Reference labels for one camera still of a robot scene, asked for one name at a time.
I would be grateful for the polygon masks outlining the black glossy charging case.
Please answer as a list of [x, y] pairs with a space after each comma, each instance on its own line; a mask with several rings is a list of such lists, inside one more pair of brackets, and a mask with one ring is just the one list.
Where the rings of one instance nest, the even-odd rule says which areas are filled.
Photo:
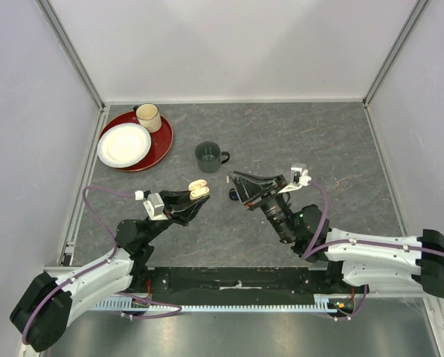
[[234, 188], [231, 188], [228, 192], [229, 199], [232, 201], [237, 201], [239, 199], [237, 191]]

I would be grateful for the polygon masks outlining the white earbud charging case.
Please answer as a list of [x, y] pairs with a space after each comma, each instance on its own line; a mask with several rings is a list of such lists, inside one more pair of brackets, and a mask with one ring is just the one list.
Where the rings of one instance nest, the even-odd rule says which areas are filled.
[[210, 192], [207, 181], [204, 179], [195, 180], [189, 183], [188, 190], [192, 201], [207, 196]]

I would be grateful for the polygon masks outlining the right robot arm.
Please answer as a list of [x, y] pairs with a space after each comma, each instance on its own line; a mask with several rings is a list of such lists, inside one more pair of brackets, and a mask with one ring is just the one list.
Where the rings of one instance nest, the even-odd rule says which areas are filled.
[[290, 244], [302, 260], [328, 263], [324, 283], [331, 292], [361, 286], [405, 292], [419, 286], [444, 299], [444, 235], [439, 231], [425, 229], [410, 237], [356, 234], [330, 227], [326, 208], [308, 205], [293, 212], [292, 191], [312, 186], [326, 195], [306, 169], [292, 168], [288, 179], [233, 171], [227, 180], [238, 200], [248, 210], [261, 209], [280, 241]]

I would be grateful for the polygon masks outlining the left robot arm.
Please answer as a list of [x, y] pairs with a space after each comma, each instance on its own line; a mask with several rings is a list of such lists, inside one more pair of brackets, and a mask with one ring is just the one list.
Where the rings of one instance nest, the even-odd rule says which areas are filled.
[[55, 344], [66, 328], [109, 296], [140, 292], [147, 284], [151, 242], [171, 225], [187, 226], [210, 198], [204, 181], [188, 190], [158, 193], [137, 191], [144, 219], [124, 219], [110, 236], [113, 248], [102, 257], [60, 277], [37, 275], [10, 313], [10, 322], [22, 334], [22, 343], [42, 352]]

